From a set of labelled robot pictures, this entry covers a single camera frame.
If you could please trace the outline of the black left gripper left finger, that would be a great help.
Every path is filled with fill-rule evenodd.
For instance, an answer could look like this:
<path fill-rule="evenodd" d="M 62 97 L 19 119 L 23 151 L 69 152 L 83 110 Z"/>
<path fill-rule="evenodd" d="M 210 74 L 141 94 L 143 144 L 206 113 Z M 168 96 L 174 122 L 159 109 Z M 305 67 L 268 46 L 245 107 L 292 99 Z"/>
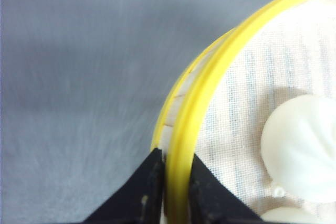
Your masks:
<path fill-rule="evenodd" d="M 83 223 L 159 223 L 163 187 L 162 151 L 155 148 L 127 182 Z"/>

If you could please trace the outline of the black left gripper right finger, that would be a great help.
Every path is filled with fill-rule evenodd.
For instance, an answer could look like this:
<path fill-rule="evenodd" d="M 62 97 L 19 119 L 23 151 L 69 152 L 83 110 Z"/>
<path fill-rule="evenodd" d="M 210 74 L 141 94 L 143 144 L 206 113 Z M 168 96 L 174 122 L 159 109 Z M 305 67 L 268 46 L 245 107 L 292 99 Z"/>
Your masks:
<path fill-rule="evenodd" d="M 200 158 L 193 158 L 188 189 L 191 223 L 264 223 L 224 187 Z"/>

